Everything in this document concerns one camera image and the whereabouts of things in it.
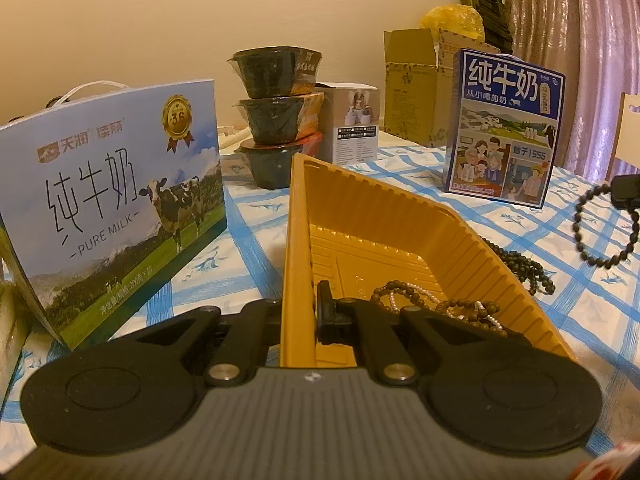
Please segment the yellow plastic bag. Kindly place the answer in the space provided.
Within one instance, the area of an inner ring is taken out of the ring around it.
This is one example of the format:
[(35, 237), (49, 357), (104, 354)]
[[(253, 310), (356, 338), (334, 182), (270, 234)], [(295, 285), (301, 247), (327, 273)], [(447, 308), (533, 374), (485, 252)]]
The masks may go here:
[(483, 19), (472, 6), (454, 3), (435, 6), (420, 18), (419, 26), (442, 29), (480, 42), (485, 41)]

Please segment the pink shiny curtain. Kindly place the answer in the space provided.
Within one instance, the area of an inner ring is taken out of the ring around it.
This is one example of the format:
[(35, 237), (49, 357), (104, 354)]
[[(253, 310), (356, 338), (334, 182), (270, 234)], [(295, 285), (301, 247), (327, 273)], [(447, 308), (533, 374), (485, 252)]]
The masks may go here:
[(639, 91), (639, 0), (506, 0), (514, 52), (566, 77), (555, 163), (591, 182), (637, 167), (615, 155), (623, 94)]

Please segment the black instant noodle bowl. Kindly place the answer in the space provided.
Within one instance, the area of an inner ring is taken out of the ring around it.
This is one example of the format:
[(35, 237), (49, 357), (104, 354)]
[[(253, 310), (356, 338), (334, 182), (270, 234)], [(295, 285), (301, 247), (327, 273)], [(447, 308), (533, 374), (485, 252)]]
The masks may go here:
[(319, 128), (322, 92), (300, 96), (241, 100), (236, 107), (247, 121), (256, 144), (288, 144)]
[(302, 47), (262, 47), (235, 52), (228, 63), (250, 99), (301, 96), (317, 81), (319, 51)]
[(288, 188), (291, 184), (293, 156), (302, 153), (314, 157), (321, 142), (320, 131), (279, 145), (258, 145), (253, 138), (249, 138), (240, 143), (236, 152), (246, 158), (254, 181), (260, 188), (278, 190)]

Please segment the middle black instant noodle bowl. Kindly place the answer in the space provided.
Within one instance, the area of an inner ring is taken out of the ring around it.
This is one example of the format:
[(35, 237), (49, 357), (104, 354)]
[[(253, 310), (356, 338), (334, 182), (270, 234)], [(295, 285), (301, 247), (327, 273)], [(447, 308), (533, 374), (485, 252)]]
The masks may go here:
[(300, 96), (241, 100), (236, 107), (247, 121), (256, 144), (288, 144), (319, 128), (322, 92)]

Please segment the light blue milk carton box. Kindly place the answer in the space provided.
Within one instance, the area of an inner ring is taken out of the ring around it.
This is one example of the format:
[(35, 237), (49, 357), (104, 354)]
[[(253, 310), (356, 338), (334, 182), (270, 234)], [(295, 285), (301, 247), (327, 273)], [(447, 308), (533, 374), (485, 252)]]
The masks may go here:
[(65, 99), (1, 129), (1, 249), (67, 349), (113, 335), (226, 228), (210, 79)]

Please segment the small white product box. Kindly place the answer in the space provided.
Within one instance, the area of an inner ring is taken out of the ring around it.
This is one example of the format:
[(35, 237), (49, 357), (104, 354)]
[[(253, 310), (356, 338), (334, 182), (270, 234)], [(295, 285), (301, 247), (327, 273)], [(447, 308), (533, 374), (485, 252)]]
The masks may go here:
[(380, 90), (356, 82), (317, 82), (314, 88), (324, 94), (318, 157), (338, 166), (376, 159)]

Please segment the bottom black instant noodle bowl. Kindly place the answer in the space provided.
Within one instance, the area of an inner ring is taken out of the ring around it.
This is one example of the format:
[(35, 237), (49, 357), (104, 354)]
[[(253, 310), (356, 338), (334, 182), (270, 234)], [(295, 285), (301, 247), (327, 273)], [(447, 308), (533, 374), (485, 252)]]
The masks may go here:
[(314, 157), (321, 142), (320, 131), (279, 145), (258, 145), (253, 138), (249, 138), (240, 143), (236, 152), (246, 158), (254, 181), (260, 188), (278, 190), (288, 188), (291, 184), (293, 156), (302, 153)]

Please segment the cream wooden chair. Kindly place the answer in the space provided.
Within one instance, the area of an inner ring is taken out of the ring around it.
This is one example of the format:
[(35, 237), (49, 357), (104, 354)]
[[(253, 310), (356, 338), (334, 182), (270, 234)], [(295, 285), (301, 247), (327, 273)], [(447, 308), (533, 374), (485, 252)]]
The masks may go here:
[(608, 179), (616, 175), (614, 168), (616, 162), (622, 162), (636, 169), (639, 168), (639, 127), (639, 96), (623, 92), (620, 95), (620, 111), (618, 112), (612, 156), (606, 173)]

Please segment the orange plastic tray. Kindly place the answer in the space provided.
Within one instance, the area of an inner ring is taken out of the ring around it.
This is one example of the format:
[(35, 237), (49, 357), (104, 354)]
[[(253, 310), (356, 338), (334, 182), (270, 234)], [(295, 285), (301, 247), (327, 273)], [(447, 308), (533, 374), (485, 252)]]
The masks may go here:
[(322, 160), (292, 161), (284, 259), (280, 363), (351, 367), (344, 344), (322, 344), (316, 287), (335, 298), (369, 299), (389, 281), (438, 299), (495, 301), (501, 322), (536, 348), (575, 353), (523, 284), (451, 207)]

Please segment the top black instant noodle bowl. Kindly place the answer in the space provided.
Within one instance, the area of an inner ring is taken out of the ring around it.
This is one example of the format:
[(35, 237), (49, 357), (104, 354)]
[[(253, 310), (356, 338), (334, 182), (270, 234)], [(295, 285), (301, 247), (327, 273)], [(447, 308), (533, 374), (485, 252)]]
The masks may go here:
[(319, 51), (302, 47), (262, 47), (235, 52), (228, 63), (250, 99), (301, 96), (317, 81)]

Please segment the dark blue milk carton box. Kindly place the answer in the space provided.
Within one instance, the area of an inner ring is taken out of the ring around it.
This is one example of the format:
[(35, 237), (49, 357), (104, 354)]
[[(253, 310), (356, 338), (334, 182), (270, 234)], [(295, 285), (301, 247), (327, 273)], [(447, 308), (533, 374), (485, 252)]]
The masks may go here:
[(558, 148), (565, 76), (510, 54), (454, 56), (444, 190), (540, 209)]

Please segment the black handbag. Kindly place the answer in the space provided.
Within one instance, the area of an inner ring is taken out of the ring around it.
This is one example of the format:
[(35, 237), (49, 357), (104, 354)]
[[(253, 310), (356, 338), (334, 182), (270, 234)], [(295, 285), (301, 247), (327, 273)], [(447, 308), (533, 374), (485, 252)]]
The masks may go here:
[(501, 53), (513, 53), (513, 37), (506, 24), (506, 7), (502, 0), (466, 0), (482, 19), (485, 42)]

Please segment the brown cardboard box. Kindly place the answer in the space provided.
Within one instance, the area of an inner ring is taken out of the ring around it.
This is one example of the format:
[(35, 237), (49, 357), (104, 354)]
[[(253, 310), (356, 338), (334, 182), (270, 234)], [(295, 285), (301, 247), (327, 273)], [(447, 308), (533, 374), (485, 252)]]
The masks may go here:
[(384, 130), (437, 148), (448, 142), (454, 57), (462, 49), (497, 53), (483, 41), (446, 29), (384, 32)]

